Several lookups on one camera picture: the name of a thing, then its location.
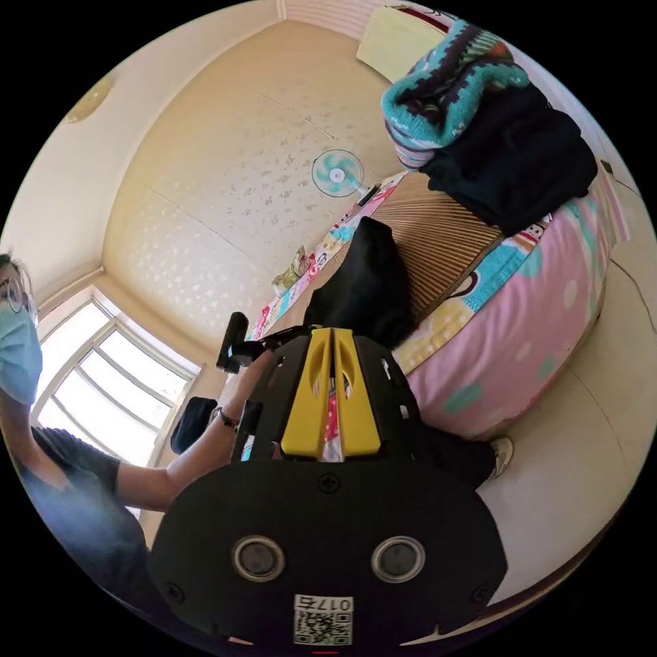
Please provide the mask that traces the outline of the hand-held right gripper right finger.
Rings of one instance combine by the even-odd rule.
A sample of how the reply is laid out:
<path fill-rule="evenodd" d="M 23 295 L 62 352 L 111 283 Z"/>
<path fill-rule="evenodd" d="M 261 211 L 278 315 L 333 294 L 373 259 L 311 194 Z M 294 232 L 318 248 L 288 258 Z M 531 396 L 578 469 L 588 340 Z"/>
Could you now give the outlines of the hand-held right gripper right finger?
<path fill-rule="evenodd" d="M 352 332 L 333 329 L 333 365 L 342 456 L 375 456 L 378 429 Z"/>

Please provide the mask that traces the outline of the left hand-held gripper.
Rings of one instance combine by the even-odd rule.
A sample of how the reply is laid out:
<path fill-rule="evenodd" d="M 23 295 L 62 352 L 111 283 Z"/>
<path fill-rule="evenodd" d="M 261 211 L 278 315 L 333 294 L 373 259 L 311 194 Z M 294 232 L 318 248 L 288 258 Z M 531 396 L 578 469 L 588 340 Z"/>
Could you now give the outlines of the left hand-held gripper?
<path fill-rule="evenodd" d="M 310 335 L 309 326 L 294 326 L 258 340 L 246 339 L 247 324 L 229 324 L 227 327 L 227 370 L 239 371 L 248 367 L 266 350 L 275 351 L 293 339 Z"/>

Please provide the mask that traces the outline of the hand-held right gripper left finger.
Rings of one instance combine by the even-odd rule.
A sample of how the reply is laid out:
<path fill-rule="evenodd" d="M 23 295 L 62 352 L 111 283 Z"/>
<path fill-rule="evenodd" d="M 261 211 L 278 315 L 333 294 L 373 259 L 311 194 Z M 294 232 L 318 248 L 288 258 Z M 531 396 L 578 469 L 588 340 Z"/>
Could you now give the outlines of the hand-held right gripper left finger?
<path fill-rule="evenodd" d="M 301 346 L 296 391 L 281 449 L 289 457 L 321 458 L 331 378 L 332 330 L 314 330 Z"/>

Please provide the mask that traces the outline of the person's left hand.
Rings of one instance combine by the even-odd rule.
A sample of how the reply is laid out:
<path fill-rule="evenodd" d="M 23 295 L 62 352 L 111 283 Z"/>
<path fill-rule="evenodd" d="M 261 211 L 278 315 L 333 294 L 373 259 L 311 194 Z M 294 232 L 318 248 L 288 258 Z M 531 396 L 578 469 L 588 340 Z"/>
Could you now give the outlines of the person's left hand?
<path fill-rule="evenodd" d="M 228 392 L 222 393 L 219 399 L 221 414 L 232 425 L 237 426 L 241 420 L 246 401 L 273 356 L 274 353 L 271 350 L 263 352 L 248 367 L 242 368 L 229 382 Z"/>

